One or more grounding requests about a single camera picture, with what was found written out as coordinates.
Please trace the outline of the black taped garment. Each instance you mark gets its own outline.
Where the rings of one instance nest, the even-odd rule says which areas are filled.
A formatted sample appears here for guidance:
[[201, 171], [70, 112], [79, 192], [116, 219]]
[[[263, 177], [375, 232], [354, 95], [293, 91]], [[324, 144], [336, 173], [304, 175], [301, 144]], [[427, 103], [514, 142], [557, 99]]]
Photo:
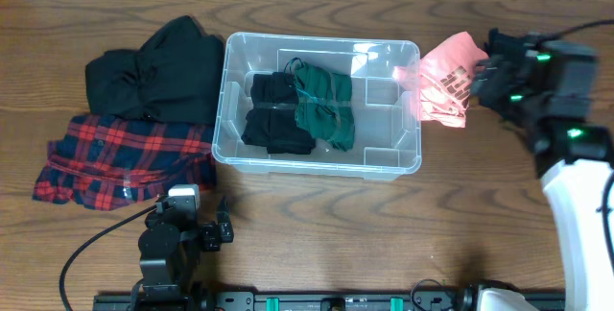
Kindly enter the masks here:
[[270, 155], [312, 152], [316, 140], [295, 120], [298, 96], [291, 74], [255, 74], [250, 97], [253, 108], [242, 134], [246, 145], [265, 147]]

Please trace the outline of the dark green garment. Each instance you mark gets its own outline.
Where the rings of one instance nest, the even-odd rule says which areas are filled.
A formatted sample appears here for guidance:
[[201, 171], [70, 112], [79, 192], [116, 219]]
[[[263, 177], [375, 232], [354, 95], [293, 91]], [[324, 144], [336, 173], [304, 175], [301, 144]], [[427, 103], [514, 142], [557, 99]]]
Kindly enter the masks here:
[[352, 150], [355, 120], [351, 106], [351, 78], [300, 58], [291, 59], [284, 70], [291, 73], [298, 98], [295, 109], [297, 126], [335, 150]]

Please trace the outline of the navy garment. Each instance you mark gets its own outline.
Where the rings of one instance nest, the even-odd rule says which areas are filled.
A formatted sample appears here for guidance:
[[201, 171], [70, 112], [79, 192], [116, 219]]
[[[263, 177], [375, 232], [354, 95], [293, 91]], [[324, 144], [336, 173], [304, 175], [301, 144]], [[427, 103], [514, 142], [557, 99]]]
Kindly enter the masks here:
[[526, 55], [526, 41], [525, 36], [508, 36], [493, 28], [488, 32], [488, 42], [484, 47], [491, 58], [501, 56], [511, 62], [520, 62]]

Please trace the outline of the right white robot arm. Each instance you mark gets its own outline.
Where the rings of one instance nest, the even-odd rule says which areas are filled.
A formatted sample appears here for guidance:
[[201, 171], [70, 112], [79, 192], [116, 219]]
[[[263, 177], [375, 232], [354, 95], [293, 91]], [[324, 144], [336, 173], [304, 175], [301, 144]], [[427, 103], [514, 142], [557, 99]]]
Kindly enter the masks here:
[[567, 310], [613, 307], [613, 138], [588, 121], [596, 52], [493, 29], [471, 94], [520, 129], [555, 219]]

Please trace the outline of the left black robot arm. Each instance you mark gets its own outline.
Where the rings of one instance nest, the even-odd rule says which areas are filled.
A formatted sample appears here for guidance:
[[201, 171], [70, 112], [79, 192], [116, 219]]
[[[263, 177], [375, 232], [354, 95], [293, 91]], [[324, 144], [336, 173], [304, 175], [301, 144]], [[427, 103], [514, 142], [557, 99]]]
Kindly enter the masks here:
[[145, 300], [187, 298], [201, 254], [234, 240], [226, 200], [212, 222], [201, 224], [198, 212], [194, 196], [164, 196], [147, 215], [147, 229], [138, 240]]

